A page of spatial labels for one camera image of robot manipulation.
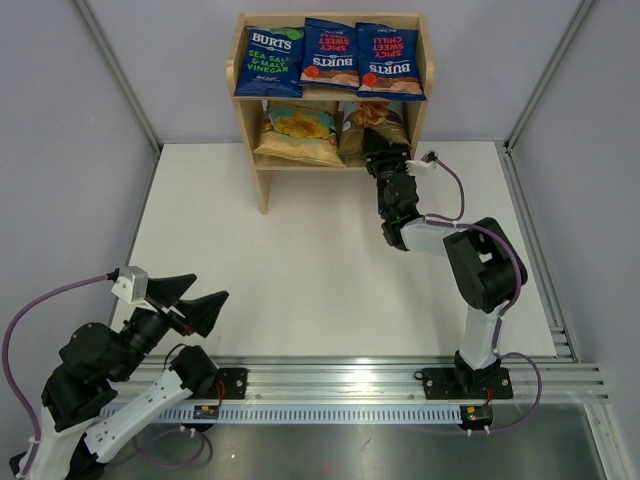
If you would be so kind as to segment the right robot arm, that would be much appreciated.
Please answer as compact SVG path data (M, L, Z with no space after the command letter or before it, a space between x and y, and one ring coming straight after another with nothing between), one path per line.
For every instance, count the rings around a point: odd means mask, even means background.
M524 263L496 219L465 223L418 210L417 176L440 167L457 174L434 151L414 160L409 148L364 131L367 172L375 179L381 229L387 243L400 251L426 252L448 261L467 304L465 330L450 367L428 367L414 377L429 400L507 400L513 398L508 370L498 351L505 314L528 280Z

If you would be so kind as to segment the blue Burts chilli bag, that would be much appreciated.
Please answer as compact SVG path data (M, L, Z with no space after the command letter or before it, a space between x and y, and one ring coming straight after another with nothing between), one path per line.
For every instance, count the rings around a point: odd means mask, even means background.
M418 31L365 22L355 28L360 82L356 95L425 101L417 60Z
M356 28L307 17L300 83L358 90L360 78Z

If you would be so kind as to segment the tan kettle cooked chips bag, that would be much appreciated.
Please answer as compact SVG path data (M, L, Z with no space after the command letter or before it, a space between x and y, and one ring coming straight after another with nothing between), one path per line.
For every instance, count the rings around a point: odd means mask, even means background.
M254 153L300 163L343 167L338 154L338 101L269 101Z

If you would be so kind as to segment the blue Burts sea salt bag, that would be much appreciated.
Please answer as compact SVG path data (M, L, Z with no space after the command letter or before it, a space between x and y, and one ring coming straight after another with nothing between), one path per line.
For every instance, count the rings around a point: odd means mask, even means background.
M248 42L235 95L301 98L304 29L246 28Z

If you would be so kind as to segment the light blue cassava chips bag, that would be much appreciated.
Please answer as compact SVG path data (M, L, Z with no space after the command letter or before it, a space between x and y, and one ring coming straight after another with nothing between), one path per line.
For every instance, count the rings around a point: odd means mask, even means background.
M345 164L364 162L363 130L372 128L386 134L403 136L410 144L399 101L348 101L341 103L343 118L339 134L338 155Z

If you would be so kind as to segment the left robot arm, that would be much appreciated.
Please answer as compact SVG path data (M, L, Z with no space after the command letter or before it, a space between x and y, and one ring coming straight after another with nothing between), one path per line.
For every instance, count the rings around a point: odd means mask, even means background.
M128 381L169 331L201 337L211 333L229 294L222 290L183 299L196 279L194 274L151 279L138 267L87 279L88 284L112 282L112 293L132 305L134 312L120 331L89 322L73 333L59 351L61 363L45 383L39 409L29 404L11 372L11 336L30 309L82 284L56 288L14 316L3 338L2 368L34 429L28 449L9 461L15 478L97 479L122 447L163 411L214 390L217 365L201 346L185 346L142 394L108 419L99 417L118 395L114 384Z

